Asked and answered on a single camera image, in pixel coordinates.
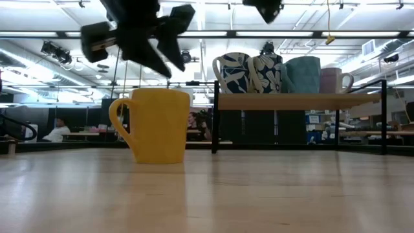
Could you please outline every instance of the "robotic arm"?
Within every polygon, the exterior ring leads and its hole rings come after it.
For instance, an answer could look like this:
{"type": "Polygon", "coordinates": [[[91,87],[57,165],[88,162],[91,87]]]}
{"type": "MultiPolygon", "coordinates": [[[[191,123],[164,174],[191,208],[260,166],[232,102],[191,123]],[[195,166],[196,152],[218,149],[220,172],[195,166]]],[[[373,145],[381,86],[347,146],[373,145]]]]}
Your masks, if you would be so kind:
{"type": "MultiPolygon", "coordinates": [[[[184,71],[177,36],[185,32],[195,14],[191,5],[176,6],[170,16],[157,17],[158,0],[100,0],[107,10],[109,20],[118,24],[109,30],[106,22],[81,28],[82,51],[90,62],[108,57],[105,50],[118,45],[122,59],[131,60],[171,78],[169,69],[155,52],[148,39],[158,40],[157,49],[177,68],[184,71]]],[[[247,6],[255,6],[266,23],[271,23],[281,10],[281,0],[243,0],[247,6]]]]}

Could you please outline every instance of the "white floral mug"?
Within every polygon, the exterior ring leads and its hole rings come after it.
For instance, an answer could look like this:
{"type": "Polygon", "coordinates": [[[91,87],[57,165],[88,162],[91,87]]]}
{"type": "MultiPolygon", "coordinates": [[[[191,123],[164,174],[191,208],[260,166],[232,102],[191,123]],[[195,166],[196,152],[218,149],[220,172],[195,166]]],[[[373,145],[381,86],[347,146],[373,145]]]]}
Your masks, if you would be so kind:
{"type": "Polygon", "coordinates": [[[231,52],[213,60],[213,71],[224,93],[251,93],[254,90],[247,65],[249,58],[242,52],[231,52]]]}
{"type": "Polygon", "coordinates": [[[252,83],[258,93],[280,93],[282,76],[284,75],[281,56],[263,54],[249,58],[247,63],[252,83]]]}

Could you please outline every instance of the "person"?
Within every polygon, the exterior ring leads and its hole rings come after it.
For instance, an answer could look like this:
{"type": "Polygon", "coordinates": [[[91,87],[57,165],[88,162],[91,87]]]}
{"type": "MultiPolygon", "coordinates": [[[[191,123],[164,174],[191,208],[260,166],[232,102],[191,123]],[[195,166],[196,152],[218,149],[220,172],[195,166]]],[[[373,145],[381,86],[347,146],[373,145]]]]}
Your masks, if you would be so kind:
{"type": "Polygon", "coordinates": [[[62,142],[63,135],[70,133],[67,127],[67,121],[62,118],[56,119],[56,128],[54,128],[48,135],[44,136],[41,142],[62,142]]]}
{"type": "Polygon", "coordinates": [[[189,129],[197,129],[200,131],[198,135],[192,135],[191,133],[187,134],[188,140],[211,140],[212,135],[210,130],[207,128],[207,123],[202,121],[199,125],[197,123],[197,113],[190,112],[188,114],[188,127],[189,129]]]}

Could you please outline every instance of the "yellow cord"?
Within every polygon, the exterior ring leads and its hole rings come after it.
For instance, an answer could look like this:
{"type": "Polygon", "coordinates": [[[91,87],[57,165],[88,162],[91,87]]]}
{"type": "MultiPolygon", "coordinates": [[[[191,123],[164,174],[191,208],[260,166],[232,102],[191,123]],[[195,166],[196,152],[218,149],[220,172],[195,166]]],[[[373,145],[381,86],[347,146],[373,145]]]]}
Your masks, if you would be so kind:
{"type": "Polygon", "coordinates": [[[331,9],[329,8],[329,0],[327,0],[328,5],[328,37],[331,36],[331,9]]]}
{"type": "Polygon", "coordinates": [[[335,40],[335,37],[331,36],[331,8],[329,6],[329,0],[327,0],[328,5],[328,39],[325,42],[326,45],[332,43],[335,40]]]}

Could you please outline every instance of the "wooden table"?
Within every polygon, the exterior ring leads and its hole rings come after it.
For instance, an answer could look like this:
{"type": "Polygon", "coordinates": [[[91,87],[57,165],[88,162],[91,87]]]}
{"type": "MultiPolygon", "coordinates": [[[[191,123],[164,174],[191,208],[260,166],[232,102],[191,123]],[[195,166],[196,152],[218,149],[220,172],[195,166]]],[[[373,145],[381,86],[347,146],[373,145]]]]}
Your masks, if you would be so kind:
{"type": "Polygon", "coordinates": [[[403,233],[414,158],[340,151],[186,152],[135,164],[127,149],[0,159],[1,233],[403,233]]]}

